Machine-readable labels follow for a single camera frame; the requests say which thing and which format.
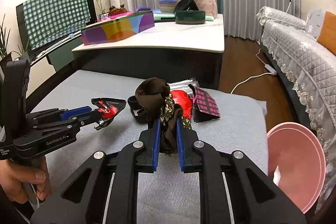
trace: sofa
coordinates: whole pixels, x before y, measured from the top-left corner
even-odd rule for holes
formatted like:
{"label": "sofa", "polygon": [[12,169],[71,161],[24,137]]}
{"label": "sofa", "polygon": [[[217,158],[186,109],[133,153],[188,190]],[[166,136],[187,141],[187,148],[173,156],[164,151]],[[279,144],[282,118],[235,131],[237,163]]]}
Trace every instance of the sofa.
{"label": "sofa", "polygon": [[286,78],[285,85],[291,83],[309,119],[308,125],[300,123],[316,132],[325,153],[327,173],[318,209],[336,185],[336,56],[317,42],[324,15],[315,9],[304,21],[270,7],[257,14],[263,26],[260,46]]}

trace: silver screw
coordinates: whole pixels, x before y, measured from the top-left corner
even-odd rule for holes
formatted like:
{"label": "silver screw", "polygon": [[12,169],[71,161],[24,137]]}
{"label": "silver screw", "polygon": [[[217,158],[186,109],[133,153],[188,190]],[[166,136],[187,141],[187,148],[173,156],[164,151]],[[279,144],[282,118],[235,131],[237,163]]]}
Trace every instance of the silver screw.
{"label": "silver screw", "polygon": [[136,141],[136,142],[133,143],[133,146],[135,148],[140,148],[140,147],[143,146],[143,142],[142,141]]}
{"label": "silver screw", "polygon": [[197,148],[202,148],[204,146],[204,142],[202,141],[195,141],[194,146]]}
{"label": "silver screw", "polygon": [[241,152],[241,151],[236,151],[233,153],[233,156],[236,158],[236,159],[242,159],[244,157],[244,153]]}
{"label": "silver screw", "polygon": [[93,157],[97,160],[101,159],[102,157],[104,157],[104,152],[98,151],[95,152],[95,154],[93,155]]}

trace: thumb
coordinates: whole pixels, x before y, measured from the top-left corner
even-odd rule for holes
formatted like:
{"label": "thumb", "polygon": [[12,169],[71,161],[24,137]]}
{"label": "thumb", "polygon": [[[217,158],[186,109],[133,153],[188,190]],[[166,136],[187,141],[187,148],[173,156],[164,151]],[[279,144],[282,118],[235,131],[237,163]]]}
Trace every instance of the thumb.
{"label": "thumb", "polygon": [[12,161],[9,164],[9,175],[20,182],[28,182],[32,184],[44,183],[46,179],[46,174],[43,170],[18,165]]}

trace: green checkered cloth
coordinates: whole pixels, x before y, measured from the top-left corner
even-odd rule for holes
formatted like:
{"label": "green checkered cloth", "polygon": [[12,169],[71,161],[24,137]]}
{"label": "green checkered cloth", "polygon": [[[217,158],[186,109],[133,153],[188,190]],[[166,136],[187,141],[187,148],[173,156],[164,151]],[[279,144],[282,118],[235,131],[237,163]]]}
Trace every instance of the green checkered cloth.
{"label": "green checkered cloth", "polygon": [[91,18],[87,0],[28,0],[23,8],[32,50],[82,29]]}

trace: green round container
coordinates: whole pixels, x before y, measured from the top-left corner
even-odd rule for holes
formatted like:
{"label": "green round container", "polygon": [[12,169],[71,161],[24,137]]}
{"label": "green round container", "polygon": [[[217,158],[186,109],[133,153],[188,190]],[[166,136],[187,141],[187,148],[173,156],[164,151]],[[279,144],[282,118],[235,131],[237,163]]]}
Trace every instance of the green round container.
{"label": "green round container", "polygon": [[204,24],[205,11],[176,11],[175,12],[176,24]]}

